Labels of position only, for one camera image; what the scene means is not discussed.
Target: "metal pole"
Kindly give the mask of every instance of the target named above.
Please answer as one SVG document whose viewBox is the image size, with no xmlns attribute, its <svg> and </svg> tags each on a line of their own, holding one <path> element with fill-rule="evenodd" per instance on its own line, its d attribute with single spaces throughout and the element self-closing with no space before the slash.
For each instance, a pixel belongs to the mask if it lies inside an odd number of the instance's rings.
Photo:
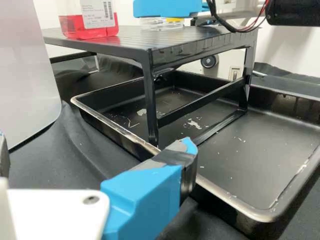
<svg viewBox="0 0 320 240">
<path fill-rule="evenodd" d="M 245 78 L 245 85 L 240 90 L 239 96 L 239 108 L 241 110 L 247 111 L 248 109 L 248 100 L 250 92 L 251 78 L 253 74 L 255 56 L 256 56 L 256 40 L 252 43 L 252 46 L 245 50 L 245 59 L 244 59 L 244 69 L 243 77 Z"/>
<path fill-rule="evenodd" d="M 149 58 L 141 62 L 143 76 L 144 76 L 144 95 L 145 95 L 145 106 L 146 106 L 146 118 L 148 124 L 148 140 L 149 143 L 158 146 L 159 141 L 159 130 L 156 110 L 156 96 L 155 96 L 155 85 L 154 77 L 151 70 L 151 64 Z"/>
</svg>

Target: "transparent plastic container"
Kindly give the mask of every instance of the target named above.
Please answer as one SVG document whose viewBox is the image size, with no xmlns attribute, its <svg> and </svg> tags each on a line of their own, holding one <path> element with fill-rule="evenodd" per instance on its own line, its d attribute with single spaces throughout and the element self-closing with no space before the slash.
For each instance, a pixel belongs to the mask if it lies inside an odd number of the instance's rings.
<svg viewBox="0 0 320 240">
<path fill-rule="evenodd" d="M 142 17 L 140 25 L 144 30 L 162 31 L 170 29 L 179 29 L 184 26 L 184 18 L 172 17 Z"/>
<path fill-rule="evenodd" d="M 113 0 L 55 0 L 61 30 L 67 38 L 93 39 L 118 34 Z"/>
</svg>

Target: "black cable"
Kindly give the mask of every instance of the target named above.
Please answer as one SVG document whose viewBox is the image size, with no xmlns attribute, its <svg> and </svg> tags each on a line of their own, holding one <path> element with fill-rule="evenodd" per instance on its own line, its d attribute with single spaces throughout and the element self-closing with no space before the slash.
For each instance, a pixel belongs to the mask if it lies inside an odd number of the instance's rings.
<svg viewBox="0 0 320 240">
<path fill-rule="evenodd" d="M 238 29 L 227 23 L 224 19 L 218 16 L 217 14 L 217 6 L 215 0 L 206 0 L 206 3 L 209 6 L 211 16 L 214 17 L 219 23 L 221 23 L 222 26 L 224 26 L 226 29 L 228 29 L 232 33 L 238 32 Z"/>
<path fill-rule="evenodd" d="M 254 28 L 249 28 L 249 29 L 245 29 L 245 30 L 239 30 L 239 29 L 235 28 L 234 26 L 230 25 L 226 20 L 224 20 L 223 18 L 218 16 L 216 0 L 206 0 L 206 2 L 207 2 L 208 7 L 210 9 L 211 16 L 214 17 L 222 26 L 224 26 L 226 29 L 228 29 L 231 33 L 249 33 L 249 32 L 252 32 L 252 31 L 256 30 L 258 27 L 260 27 L 261 24 L 266 20 L 266 18 L 264 18 L 259 23 L 259 25 L 254 27 Z"/>
</svg>

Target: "electrical outlet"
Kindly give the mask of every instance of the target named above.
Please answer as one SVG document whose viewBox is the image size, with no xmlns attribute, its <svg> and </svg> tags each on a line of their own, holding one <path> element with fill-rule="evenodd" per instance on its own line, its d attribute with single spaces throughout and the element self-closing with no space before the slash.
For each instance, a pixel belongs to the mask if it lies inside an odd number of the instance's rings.
<svg viewBox="0 0 320 240">
<path fill-rule="evenodd" d="M 231 66 L 229 71 L 229 80 L 235 81 L 241 76 L 241 67 L 239 66 Z"/>
</svg>

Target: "white label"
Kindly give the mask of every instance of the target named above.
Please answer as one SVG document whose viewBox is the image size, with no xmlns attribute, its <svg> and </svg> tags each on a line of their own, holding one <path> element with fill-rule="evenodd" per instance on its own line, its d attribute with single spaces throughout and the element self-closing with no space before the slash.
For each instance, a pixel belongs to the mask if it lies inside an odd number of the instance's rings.
<svg viewBox="0 0 320 240">
<path fill-rule="evenodd" d="M 116 25 L 112 0 L 80 0 L 80 4 L 86 29 Z"/>
</svg>

